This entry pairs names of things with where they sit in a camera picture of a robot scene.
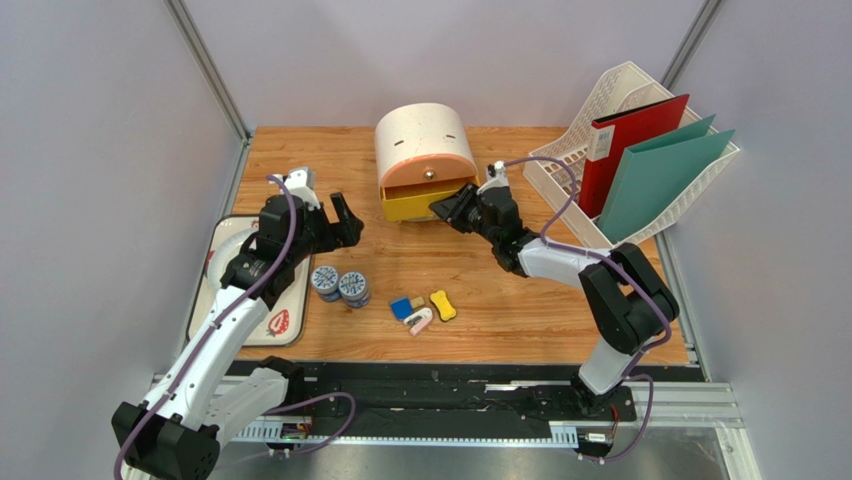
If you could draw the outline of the blue patterned tape roll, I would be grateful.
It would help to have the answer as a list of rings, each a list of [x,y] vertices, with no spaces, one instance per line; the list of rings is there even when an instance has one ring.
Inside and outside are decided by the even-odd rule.
[[[365,275],[358,271],[349,271],[340,276],[338,291],[341,299],[350,308],[363,308],[370,299],[371,293]]]
[[[324,302],[335,302],[341,299],[340,275],[335,267],[330,265],[316,267],[311,273],[310,281],[313,290]]]

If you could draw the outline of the round drawer storage box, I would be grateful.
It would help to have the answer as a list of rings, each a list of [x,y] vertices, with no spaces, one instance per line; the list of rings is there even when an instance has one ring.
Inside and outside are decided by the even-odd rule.
[[[415,103],[384,115],[374,130],[378,192],[392,222],[434,217],[429,205],[477,183],[460,115],[440,103]]]

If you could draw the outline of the yellow bone-shaped eraser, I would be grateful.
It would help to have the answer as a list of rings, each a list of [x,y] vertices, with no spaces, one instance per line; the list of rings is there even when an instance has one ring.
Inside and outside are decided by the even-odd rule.
[[[456,318],[457,310],[452,305],[445,290],[439,289],[430,293],[429,300],[436,308],[442,322],[448,322]]]

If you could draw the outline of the red file folder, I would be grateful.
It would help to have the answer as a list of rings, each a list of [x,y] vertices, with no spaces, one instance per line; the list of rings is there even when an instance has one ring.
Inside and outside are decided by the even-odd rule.
[[[592,121],[577,200],[589,218],[602,213],[625,149],[677,129],[689,98],[683,94]]]

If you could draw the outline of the teal file folder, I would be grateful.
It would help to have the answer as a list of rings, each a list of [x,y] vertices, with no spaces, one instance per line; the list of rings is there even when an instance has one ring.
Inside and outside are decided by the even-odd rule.
[[[714,133],[713,115],[626,148],[597,226],[616,244],[652,223],[724,152],[733,129]]]

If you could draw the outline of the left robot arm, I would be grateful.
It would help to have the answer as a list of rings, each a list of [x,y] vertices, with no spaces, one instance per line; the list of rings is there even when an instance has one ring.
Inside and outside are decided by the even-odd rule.
[[[206,479],[223,447],[264,414],[310,405],[302,366],[261,361],[226,394],[214,395],[236,354],[272,312],[309,257],[353,247],[364,229],[343,194],[322,203],[287,191],[267,199],[258,226],[243,234],[219,281],[209,313],[176,362],[137,404],[121,403],[111,419],[120,445],[113,475],[131,467],[157,479]]]

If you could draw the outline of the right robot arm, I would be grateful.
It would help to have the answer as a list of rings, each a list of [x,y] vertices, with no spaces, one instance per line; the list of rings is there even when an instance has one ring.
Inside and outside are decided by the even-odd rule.
[[[485,239],[503,270],[582,290],[600,339],[572,381],[579,397],[609,395],[655,340],[670,336],[679,305],[637,245],[606,250],[549,241],[523,225],[507,187],[468,183],[429,208],[454,230]]]

